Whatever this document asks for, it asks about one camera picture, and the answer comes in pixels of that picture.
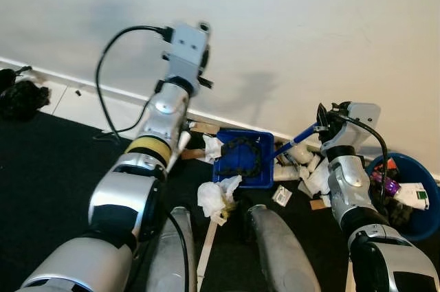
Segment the grey right robot leg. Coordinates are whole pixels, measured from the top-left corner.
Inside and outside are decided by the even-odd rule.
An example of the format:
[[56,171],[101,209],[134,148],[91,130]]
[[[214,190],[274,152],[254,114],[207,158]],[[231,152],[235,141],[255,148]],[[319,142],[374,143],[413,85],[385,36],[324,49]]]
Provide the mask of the grey right robot leg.
[[260,250],[269,292],[321,292],[320,283],[294,232],[263,204],[247,210]]

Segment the blue round trash bin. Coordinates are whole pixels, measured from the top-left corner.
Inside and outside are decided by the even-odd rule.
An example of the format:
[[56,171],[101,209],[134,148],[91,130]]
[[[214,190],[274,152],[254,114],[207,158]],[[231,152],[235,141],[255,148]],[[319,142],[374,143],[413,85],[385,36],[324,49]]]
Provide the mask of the blue round trash bin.
[[[426,188],[428,198],[430,198],[430,207],[427,210],[415,210],[414,213],[412,213],[408,227],[396,228],[396,230],[403,234],[408,240],[418,241],[428,238],[433,235],[439,227],[440,195],[437,182],[430,172],[428,172],[421,163],[415,160],[415,158],[397,152],[392,152],[389,156],[394,159],[398,166],[398,183],[420,183]],[[381,184],[377,185],[371,178],[372,172],[382,172],[383,169],[384,160],[381,157],[375,158],[368,164],[368,166],[366,166],[366,173],[371,182],[370,198],[372,204],[382,216],[386,217],[381,205],[376,201],[374,194],[380,194],[382,196],[390,195],[387,195],[383,191],[383,186]]]

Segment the black crumpled bag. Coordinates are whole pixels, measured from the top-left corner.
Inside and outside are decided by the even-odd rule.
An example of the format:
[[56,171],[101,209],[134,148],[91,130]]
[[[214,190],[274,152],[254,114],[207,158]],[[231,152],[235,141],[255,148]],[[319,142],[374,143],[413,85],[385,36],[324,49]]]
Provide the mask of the black crumpled bag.
[[38,86],[31,80],[17,81],[19,76],[31,70],[31,66],[0,69],[0,120],[27,122],[50,104],[50,88]]

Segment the blue dustpan with long handle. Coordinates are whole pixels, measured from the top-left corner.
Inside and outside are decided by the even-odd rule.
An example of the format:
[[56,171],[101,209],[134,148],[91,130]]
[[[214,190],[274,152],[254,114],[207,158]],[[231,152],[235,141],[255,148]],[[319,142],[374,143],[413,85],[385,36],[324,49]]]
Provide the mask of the blue dustpan with long handle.
[[[221,128],[217,134],[216,138],[226,144],[237,137],[246,137],[256,142],[261,148],[262,157],[262,172],[260,175],[254,178],[243,178],[242,182],[239,184],[239,188],[242,189],[268,189],[272,188],[274,185],[274,160],[283,152],[291,150],[298,144],[304,144],[304,141],[309,136],[314,134],[315,124],[308,126],[303,132],[297,135],[292,140],[283,144],[283,146],[276,148],[276,138],[273,134],[266,131],[258,130],[246,130],[239,128]],[[230,178],[233,176],[220,176],[218,175],[218,170],[220,169],[220,158],[217,158],[213,163],[212,169],[212,181],[220,182],[223,179]]]

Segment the grey left robot leg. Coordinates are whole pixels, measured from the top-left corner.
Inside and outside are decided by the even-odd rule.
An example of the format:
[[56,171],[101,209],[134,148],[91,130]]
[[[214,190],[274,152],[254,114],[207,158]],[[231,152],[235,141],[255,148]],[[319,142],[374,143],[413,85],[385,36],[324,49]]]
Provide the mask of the grey left robot leg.
[[188,208],[170,211],[153,252],[145,292],[196,292],[196,245]]

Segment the white floor tape strip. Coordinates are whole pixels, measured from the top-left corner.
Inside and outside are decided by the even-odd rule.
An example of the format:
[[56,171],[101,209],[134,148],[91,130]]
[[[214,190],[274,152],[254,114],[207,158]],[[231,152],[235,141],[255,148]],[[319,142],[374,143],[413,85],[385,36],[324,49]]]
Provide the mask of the white floor tape strip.
[[206,236],[200,251],[196,267],[196,292],[201,292],[202,282],[206,274],[208,261],[210,260],[210,252],[212,251],[213,241],[216,238],[218,224],[210,222],[208,224]]

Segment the white and green carton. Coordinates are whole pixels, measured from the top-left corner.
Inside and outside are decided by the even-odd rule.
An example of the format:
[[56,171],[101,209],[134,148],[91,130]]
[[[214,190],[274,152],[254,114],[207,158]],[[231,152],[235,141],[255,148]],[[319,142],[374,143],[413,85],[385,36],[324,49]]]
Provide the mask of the white and green carton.
[[399,203],[414,208],[415,210],[427,210],[430,207],[430,196],[424,185],[420,183],[402,183],[393,194],[393,198]]

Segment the small white packet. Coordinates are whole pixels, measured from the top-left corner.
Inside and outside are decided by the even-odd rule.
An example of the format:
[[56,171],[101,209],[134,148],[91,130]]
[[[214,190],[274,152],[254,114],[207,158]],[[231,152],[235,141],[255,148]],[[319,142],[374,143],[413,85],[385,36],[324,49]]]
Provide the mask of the small white packet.
[[273,201],[281,207],[285,207],[289,203],[289,199],[292,197],[292,192],[285,186],[277,186],[276,191],[273,193]]

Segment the black crumpled trash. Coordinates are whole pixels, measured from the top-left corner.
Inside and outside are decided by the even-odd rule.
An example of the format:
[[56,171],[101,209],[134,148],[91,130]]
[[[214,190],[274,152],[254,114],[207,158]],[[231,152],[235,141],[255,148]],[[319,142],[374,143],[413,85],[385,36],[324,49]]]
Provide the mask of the black crumpled trash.
[[388,222],[394,228],[406,228],[410,223],[411,216],[415,209],[400,201],[393,196],[382,196],[375,192],[376,201],[381,205],[383,213],[386,214]]

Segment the grey robot leg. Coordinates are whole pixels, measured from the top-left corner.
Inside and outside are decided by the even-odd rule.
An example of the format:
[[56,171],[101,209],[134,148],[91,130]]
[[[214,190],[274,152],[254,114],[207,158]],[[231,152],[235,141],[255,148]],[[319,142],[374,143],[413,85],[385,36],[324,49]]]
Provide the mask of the grey robot leg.
[[321,292],[320,283],[294,232],[263,204],[247,210],[260,250],[269,292]]
[[196,292],[196,245],[188,208],[170,211],[153,252],[145,292]]

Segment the black floor mat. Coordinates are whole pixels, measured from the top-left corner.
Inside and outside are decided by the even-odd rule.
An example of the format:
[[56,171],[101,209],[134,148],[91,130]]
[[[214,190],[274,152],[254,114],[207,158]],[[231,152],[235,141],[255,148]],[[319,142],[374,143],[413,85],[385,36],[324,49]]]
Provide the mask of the black floor mat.
[[[87,226],[90,197],[119,156],[98,129],[38,113],[29,122],[0,122],[0,292],[14,292],[57,246]],[[285,207],[272,192],[245,190],[283,217],[311,262],[322,292],[345,292],[346,239],[326,208],[312,210],[297,192]],[[236,213],[217,230],[201,292],[267,292],[249,223]]]

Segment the white plastic bag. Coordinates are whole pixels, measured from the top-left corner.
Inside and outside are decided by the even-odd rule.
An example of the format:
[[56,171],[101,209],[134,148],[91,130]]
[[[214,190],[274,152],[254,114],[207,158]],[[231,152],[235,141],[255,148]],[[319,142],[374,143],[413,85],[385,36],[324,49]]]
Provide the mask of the white plastic bag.
[[196,190],[196,203],[211,223],[222,226],[235,210],[234,191],[243,178],[236,175],[220,182],[205,182]]

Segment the crumpled white paper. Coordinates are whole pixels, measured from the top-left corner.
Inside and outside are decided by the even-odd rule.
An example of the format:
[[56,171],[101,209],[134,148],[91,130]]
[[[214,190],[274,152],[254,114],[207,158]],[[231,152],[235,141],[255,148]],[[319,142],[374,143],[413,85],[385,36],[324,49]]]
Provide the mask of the crumpled white paper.
[[204,141],[204,154],[201,160],[202,162],[213,164],[217,158],[222,157],[223,142],[208,134],[203,134],[202,140]]

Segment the white brush with black handle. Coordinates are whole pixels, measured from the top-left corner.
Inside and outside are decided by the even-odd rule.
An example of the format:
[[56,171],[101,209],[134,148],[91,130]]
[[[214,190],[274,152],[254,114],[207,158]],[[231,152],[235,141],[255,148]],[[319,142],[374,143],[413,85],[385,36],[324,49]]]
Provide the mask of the white brush with black handle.
[[176,164],[179,161],[180,155],[183,151],[186,149],[186,145],[188,145],[189,141],[191,140],[191,135],[189,131],[183,131],[179,136],[178,144],[176,145],[176,148],[174,148],[174,151],[172,153],[172,157],[169,159],[168,165],[166,167],[166,172],[171,173],[174,167],[174,164]]

